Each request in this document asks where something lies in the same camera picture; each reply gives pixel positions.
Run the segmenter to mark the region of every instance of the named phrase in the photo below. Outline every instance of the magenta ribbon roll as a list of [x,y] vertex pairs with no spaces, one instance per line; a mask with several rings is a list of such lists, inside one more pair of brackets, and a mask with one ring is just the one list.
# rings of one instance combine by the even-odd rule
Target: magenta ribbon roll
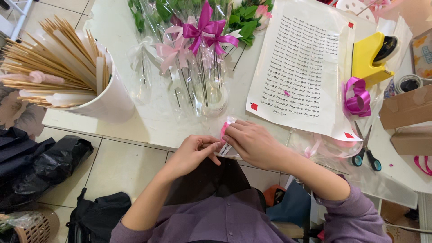
[[[346,98],[346,93],[354,85],[354,97]],[[345,108],[353,115],[359,117],[371,115],[371,95],[366,90],[366,82],[363,79],[352,77],[348,80],[344,92]]]

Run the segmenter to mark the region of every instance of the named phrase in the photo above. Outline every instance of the bamboo skewer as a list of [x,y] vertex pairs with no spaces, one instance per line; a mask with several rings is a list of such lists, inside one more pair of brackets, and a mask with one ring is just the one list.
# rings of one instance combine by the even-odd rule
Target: bamboo skewer
[[5,87],[23,90],[17,99],[48,108],[87,103],[96,96],[96,57],[103,58],[103,65],[99,65],[102,91],[107,88],[112,70],[107,59],[111,56],[106,48],[100,50],[101,45],[90,31],[86,30],[85,38],[84,33],[77,34],[58,16],[39,23],[46,33],[43,37],[27,33],[36,45],[7,39],[2,48],[5,60],[0,61],[0,69],[18,75],[5,76],[0,81]]

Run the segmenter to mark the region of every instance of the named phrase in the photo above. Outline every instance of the pink ribbon bow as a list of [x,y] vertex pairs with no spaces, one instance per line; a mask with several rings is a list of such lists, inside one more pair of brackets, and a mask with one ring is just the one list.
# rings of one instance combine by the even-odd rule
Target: pink ribbon bow
[[[353,88],[354,97],[347,99],[346,93],[353,84],[356,84]],[[371,115],[371,95],[366,91],[366,82],[363,79],[351,77],[346,83],[344,98],[345,108],[351,114],[359,117]]]
[[231,43],[235,47],[237,47],[237,43],[239,42],[239,40],[232,35],[220,36],[220,34],[222,34],[223,27],[225,27],[225,20],[221,20],[217,22],[218,22],[218,29],[217,29],[217,33],[215,34],[215,37],[204,36],[204,40],[206,41],[209,47],[215,45],[216,53],[218,55],[221,55],[222,53],[226,53],[226,52],[222,50],[222,47],[220,47],[219,42]]
[[169,68],[169,66],[174,65],[175,58],[177,57],[177,55],[178,55],[178,62],[180,64],[180,68],[187,67],[184,47],[183,47],[186,41],[183,38],[183,35],[181,34],[181,27],[178,26],[170,27],[166,30],[165,34],[175,33],[175,32],[180,32],[175,40],[175,45],[174,45],[175,48],[172,48],[171,46],[162,43],[155,44],[156,53],[158,54],[158,56],[164,59],[164,61],[161,63],[161,70],[164,75],[167,69]]
[[183,25],[183,36],[185,38],[195,38],[192,45],[189,47],[194,55],[197,55],[198,49],[201,43],[201,35],[203,32],[216,35],[218,31],[218,26],[223,22],[225,25],[225,20],[220,21],[210,21],[210,18],[213,14],[213,9],[210,7],[209,2],[206,0],[204,6],[201,10],[200,20],[198,21],[198,28],[195,28],[192,24],[184,24]]

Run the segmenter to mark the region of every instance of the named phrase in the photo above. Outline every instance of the white bucket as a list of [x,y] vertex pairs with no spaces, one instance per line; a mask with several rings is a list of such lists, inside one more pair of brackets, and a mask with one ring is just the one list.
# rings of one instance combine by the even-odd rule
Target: white bucket
[[135,105],[111,57],[112,76],[105,90],[92,101],[71,108],[52,108],[79,115],[91,116],[110,123],[129,120],[135,112]]

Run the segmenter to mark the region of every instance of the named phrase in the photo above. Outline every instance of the finger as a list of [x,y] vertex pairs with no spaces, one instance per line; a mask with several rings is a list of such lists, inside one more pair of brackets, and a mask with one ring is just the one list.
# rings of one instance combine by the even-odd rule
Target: finger
[[221,145],[222,145],[221,142],[216,142],[206,147],[205,149],[198,151],[197,154],[200,157],[199,159],[204,160],[210,154],[213,154],[213,152],[215,152],[216,149],[218,149]]
[[216,165],[222,164],[214,153],[209,154],[208,158],[211,159]]
[[229,125],[229,127],[234,127],[234,128],[236,128],[237,130],[239,130],[239,131],[244,131],[244,130],[246,129],[245,126],[243,126],[242,124],[239,124],[239,123],[231,123],[231,124]]
[[216,142],[221,142],[219,139],[209,135],[199,135],[198,137],[202,140],[203,144],[213,144]]
[[239,139],[242,135],[242,132],[236,129],[235,127],[229,126],[225,130],[225,135],[229,135],[234,139]]
[[[210,145],[212,145],[212,144],[203,144],[201,147],[202,147],[202,148],[206,148],[206,147],[208,147],[208,146],[210,146]],[[221,144],[220,144],[220,147],[216,149],[216,152],[219,153],[220,150],[222,149],[222,147],[223,147],[223,144],[221,143]]]
[[238,123],[238,124],[240,124],[240,125],[243,125],[243,126],[245,126],[245,127],[251,125],[251,124],[248,123],[247,121],[242,121],[242,120],[237,120],[237,121],[235,121],[235,122]]
[[223,140],[225,140],[229,145],[233,146],[233,148],[235,149],[235,151],[237,151],[237,153],[244,158],[248,153],[246,152],[246,150],[238,143],[237,140],[235,140],[234,138],[232,138],[231,136],[228,136],[225,134],[225,136],[223,136]]

